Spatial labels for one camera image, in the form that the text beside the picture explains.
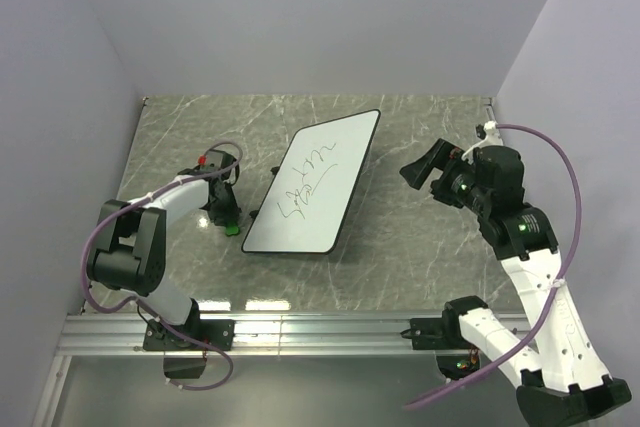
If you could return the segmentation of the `green whiteboard eraser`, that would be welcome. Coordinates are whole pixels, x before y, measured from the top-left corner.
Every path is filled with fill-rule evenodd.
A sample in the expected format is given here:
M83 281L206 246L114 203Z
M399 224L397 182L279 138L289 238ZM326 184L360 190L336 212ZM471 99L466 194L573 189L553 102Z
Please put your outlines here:
M237 219L227 220L225 222L224 232L225 232L225 235L228 237L239 235L241 232L239 221Z

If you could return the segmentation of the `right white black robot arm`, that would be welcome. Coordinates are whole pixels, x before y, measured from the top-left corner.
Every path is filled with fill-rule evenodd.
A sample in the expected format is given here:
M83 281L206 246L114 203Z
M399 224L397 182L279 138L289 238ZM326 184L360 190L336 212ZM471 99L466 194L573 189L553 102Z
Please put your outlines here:
M520 154L485 143L463 151L439 139L400 174L420 189L434 170L441 174L430 183L433 199L476 215L482 237L516 289L536 346L520 346L477 297L446 305L444 340L455 347L468 343L488 357L515 387L530 426L574 426L629 403L627 382L610 374L581 323L548 217L524 199Z

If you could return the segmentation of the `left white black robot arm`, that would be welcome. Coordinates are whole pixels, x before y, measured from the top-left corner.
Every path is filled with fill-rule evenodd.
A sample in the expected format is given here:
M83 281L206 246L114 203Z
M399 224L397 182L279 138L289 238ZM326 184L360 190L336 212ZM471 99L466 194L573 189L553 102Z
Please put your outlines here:
M239 172L237 166L196 166L143 198L103 204L83 251L84 286L94 282L127 292L180 349L208 341L197 301L166 276L166 235L173 222L196 210L227 236L237 235L241 209L233 186Z

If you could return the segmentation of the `white whiteboard black frame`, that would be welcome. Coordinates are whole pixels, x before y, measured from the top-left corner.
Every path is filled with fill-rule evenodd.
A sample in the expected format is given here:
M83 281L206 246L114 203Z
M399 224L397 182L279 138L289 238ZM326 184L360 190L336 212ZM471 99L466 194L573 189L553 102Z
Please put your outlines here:
M262 200L241 250L328 254L337 245L381 112L299 129Z

